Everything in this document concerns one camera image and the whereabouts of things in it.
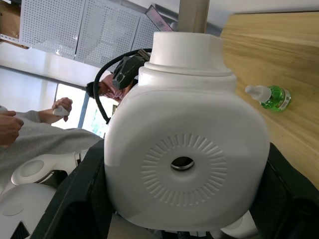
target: wooden surface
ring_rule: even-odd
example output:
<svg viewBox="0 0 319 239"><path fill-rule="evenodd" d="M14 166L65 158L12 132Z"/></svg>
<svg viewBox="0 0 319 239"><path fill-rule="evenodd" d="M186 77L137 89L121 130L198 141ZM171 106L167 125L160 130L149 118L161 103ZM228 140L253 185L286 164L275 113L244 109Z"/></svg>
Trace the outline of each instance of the wooden surface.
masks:
<svg viewBox="0 0 319 239"><path fill-rule="evenodd" d="M228 19L224 62L236 93L264 117L286 159L319 189L319 12L241 14ZM263 109L247 85L278 85L292 101L281 113Z"/></svg>

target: small glass bottle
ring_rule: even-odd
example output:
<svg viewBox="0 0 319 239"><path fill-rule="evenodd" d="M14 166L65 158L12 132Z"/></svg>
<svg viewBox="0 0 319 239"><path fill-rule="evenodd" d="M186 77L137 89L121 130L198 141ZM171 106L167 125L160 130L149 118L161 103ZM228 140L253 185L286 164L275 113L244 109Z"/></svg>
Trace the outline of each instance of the small glass bottle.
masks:
<svg viewBox="0 0 319 239"><path fill-rule="evenodd" d="M283 111L291 99L289 91L279 86L247 86L245 91L259 101L263 108L274 112Z"/></svg>

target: person's hand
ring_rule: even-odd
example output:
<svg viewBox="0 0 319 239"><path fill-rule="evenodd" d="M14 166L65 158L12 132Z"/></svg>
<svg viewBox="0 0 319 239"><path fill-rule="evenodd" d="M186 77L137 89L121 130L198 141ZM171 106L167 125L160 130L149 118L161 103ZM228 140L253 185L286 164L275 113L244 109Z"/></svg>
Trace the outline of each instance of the person's hand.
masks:
<svg viewBox="0 0 319 239"><path fill-rule="evenodd" d="M0 146L8 147L19 136L23 121L14 117L15 111L0 112Z"/></svg>
<svg viewBox="0 0 319 239"><path fill-rule="evenodd" d="M73 103L73 101L71 99L64 97L64 98L61 98L58 101L54 102L54 104L52 105L52 109L55 110L56 108L58 108L58 106L62 106L70 113L72 110L72 103ZM65 117L63 117L63 119L65 122L67 122L69 117L65 116Z"/></svg>

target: white plastic container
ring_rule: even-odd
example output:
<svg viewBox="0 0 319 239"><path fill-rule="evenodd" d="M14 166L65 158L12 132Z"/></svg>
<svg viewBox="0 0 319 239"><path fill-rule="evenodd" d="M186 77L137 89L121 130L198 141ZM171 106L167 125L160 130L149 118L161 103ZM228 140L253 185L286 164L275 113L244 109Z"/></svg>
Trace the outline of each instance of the white plastic container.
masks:
<svg viewBox="0 0 319 239"><path fill-rule="evenodd" d="M248 211L269 137L235 87L222 39L155 33L151 60L105 137L109 195L121 216L149 229L210 231ZM172 168L185 157L185 171Z"/></svg>

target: black cable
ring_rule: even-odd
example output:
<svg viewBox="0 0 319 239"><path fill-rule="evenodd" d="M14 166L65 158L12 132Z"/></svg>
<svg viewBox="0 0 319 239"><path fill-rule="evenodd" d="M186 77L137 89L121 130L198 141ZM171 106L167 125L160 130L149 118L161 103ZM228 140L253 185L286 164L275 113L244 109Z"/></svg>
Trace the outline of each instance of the black cable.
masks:
<svg viewBox="0 0 319 239"><path fill-rule="evenodd" d="M146 48L146 49L143 49L144 51L146 52L152 52L152 49L151 48ZM100 82L100 78L101 76L103 75L103 73L109 69L111 66L113 66L114 64L118 63L119 61L121 61L123 59L123 57L125 56L133 56L135 54L138 53L139 50L135 50L135 51L130 51L130 52L127 52L121 56L118 56L117 58L111 60L110 62L106 63L98 72L98 74L96 75L95 77L95 80L94 80L94 85L93 85L93 93L94 93L94 98L95 98L95 102L99 108L99 111L101 112L102 114L102 117L103 119L106 121L106 124L108 124L110 122L110 119L103 106L102 106L102 103L100 101L100 96L99 96L99 82Z"/></svg>

